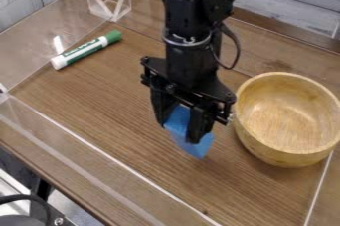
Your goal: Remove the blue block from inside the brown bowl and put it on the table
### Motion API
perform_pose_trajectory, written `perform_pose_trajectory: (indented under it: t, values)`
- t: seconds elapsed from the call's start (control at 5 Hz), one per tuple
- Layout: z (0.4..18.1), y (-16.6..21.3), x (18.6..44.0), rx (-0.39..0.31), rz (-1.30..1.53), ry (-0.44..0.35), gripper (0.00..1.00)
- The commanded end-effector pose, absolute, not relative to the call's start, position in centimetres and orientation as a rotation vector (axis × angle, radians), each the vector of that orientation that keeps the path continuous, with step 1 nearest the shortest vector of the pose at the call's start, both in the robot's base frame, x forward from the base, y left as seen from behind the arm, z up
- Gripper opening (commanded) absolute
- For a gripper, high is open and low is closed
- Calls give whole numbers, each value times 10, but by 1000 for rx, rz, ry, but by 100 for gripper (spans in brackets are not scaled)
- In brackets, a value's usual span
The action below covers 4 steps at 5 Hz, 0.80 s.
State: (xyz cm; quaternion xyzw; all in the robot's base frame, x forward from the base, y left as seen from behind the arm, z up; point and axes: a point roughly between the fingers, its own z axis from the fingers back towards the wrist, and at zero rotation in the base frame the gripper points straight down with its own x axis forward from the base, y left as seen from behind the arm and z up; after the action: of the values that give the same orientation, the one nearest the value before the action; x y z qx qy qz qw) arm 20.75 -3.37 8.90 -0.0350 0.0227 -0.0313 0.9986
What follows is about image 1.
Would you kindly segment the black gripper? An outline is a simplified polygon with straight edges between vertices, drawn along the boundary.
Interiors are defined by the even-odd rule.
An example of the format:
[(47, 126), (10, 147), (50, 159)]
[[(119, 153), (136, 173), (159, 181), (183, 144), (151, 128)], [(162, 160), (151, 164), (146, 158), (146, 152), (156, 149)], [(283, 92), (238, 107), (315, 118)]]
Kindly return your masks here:
[(188, 106), (186, 140), (191, 144), (199, 144), (203, 136), (211, 132), (215, 121), (228, 123), (231, 106), (236, 102), (235, 93), (216, 74), (204, 77), (194, 87), (188, 87), (170, 78), (166, 59), (144, 56), (142, 65), (146, 68), (142, 83), (151, 88), (158, 123), (166, 124), (178, 104)]

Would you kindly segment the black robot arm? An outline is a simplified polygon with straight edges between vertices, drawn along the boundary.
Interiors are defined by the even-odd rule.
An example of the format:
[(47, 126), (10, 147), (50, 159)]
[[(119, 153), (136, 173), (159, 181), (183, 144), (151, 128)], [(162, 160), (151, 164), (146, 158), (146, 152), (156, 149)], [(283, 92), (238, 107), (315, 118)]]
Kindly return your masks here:
[(167, 55), (146, 56), (142, 83), (151, 88), (158, 122), (171, 119), (175, 107), (188, 107), (184, 141), (200, 143), (219, 122), (228, 123), (236, 95), (222, 82), (218, 70), (222, 38), (236, 36), (224, 24), (234, 0), (163, 0)]

